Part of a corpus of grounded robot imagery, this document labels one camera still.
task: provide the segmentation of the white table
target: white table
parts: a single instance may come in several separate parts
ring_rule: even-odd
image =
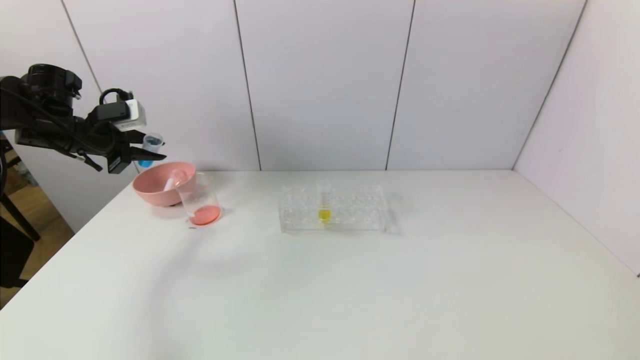
[[[640,359],[640,280],[510,171],[217,172],[126,188],[0,311],[0,359]],[[280,233],[282,184],[381,184],[387,234]]]

